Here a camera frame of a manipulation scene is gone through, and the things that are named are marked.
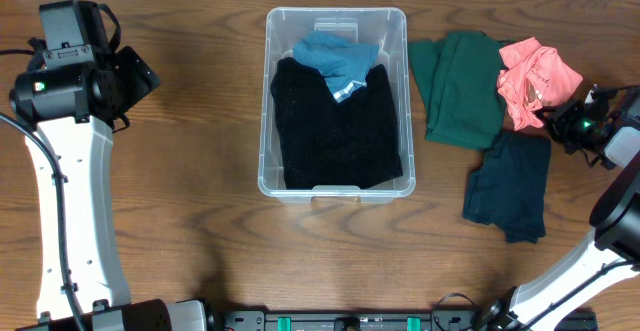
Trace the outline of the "pink printed t-shirt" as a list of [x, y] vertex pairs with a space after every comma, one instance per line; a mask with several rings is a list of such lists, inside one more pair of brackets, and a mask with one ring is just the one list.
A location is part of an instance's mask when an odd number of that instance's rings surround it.
[[542, 128], [535, 112], [568, 101], [583, 77], [569, 67], [556, 48], [543, 46], [535, 37], [499, 50], [506, 70], [497, 78], [497, 91], [506, 101], [514, 130]]

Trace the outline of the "dark navy garment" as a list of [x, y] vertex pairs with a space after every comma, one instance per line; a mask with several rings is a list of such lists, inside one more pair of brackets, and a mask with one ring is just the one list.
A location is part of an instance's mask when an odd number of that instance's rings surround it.
[[462, 216], [495, 225], [508, 243], [535, 244], [546, 235], [544, 195], [551, 141], [518, 132], [501, 133], [469, 175]]

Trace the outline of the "dark green garment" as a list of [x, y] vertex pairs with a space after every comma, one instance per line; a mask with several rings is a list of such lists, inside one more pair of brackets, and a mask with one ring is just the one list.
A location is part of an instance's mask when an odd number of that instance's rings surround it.
[[452, 31], [408, 45], [408, 58], [427, 112], [428, 141], [472, 150], [491, 148], [506, 104], [497, 92], [501, 44], [478, 31]]

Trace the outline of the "light blue denim garment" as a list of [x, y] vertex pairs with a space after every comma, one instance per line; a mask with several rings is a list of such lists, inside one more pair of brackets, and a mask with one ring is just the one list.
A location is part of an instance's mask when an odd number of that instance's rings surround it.
[[367, 86], [366, 77], [378, 53], [378, 45], [351, 43], [344, 37], [323, 31], [309, 33], [293, 47], [293, 58], [324, 77], [337, 103]]

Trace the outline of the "black sparkly knit garment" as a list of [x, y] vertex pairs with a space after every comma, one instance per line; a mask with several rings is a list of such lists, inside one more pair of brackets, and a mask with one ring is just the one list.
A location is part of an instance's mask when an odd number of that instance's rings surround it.
[[318, 70], [292, 57], [278, 62], [270, 92], [288, 189], [368, 189], [403, 175], [385, 66], [373, 67], [366, 82], [338, 103]]

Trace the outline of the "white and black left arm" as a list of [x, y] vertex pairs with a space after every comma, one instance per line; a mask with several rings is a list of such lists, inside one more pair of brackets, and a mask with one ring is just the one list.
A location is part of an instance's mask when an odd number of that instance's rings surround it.
[[111, 9], [69, 0], [39, 9], [44, 37], [12, 88], [6, 122], [20, 131], [38, 188], [42, 277], [39, 330], [210, 330], [199, 299], [134, 302], [119, 259], [110, 162], [127, 112], [159, 77], [119, 32]]

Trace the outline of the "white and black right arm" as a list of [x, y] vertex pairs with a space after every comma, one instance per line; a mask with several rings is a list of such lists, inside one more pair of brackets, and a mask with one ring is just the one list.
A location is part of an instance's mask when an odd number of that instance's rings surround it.
[[593, 87], [536, 111], [566, 153], [593, 153], [620, 174], [599, 198], [581, 243], [545, 274], [478, 313], [474, 330], [553, 330], [606, 288], [639, 274], [639, 88]]

